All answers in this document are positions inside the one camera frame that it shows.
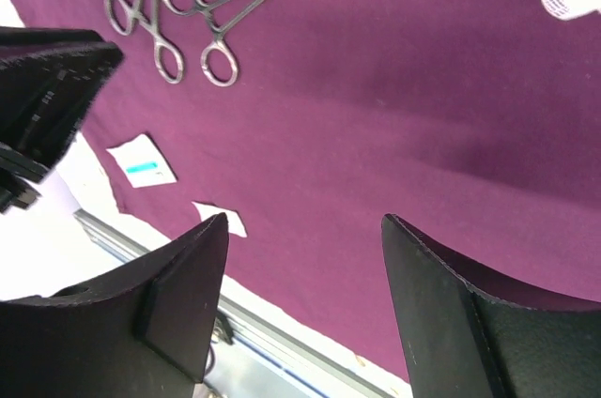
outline small white paper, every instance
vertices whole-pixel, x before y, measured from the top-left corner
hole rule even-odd
[[[177,182],[169,163],[147,135],[107,151],[135,189]]]
[[[202,222],[208,220],[210,217],[214,215],[219,215],[220,213],[224,213],[227,216],[227,225],[228,231],[230,234],[233,234],[238,237],[246,238],[248,234],[246,233],[246,227],[242,222],[242,218],[238,214],[238,212],[234,210],[227,210],[225,208],[220,208],[216,206],[211,206],[209,204],[200,204],[200,203],[192,203],[198,210],[200,214],[200,220]]]

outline purple cloth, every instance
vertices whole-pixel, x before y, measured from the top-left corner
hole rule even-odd
[[[85,126],[122,211],[171,237],[198,222],[191,201],[239,211],[249,237],[232,237],[227,273],[379,365],[407,377],[386,212],[601,300],[598,16],[563,23],[539,0],[268,0],[227,35],[241,75],[220,89],[198,64],[198,17],[163,9],[188,64],[173,86],[150,35],[119,36],[102,0],[13,2],[28,25],[93,28],[126,53]],[[134,190],[104,151],[141,132],[177,184]]]

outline white floor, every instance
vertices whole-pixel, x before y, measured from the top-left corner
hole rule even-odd
[[[0,0],[2,25],[23,26],[10,0]],[[118,261],[93,244],[71,217],[77,208],[86,209],[149,249],[169,241],[145,222],[118,213],[106,174],[81,135],[56,171],[41,186],[43,197],[30,210],[14,209],[6,216],[0,215],[0,300],[48,296],[118,266]],[[222,294],[244,302],[250,311],[301,342],[319,347],[322,354],[388,390],[392,396],[411,396],[410,387],[403,380],[301,325],[231,278],[224,278]]]

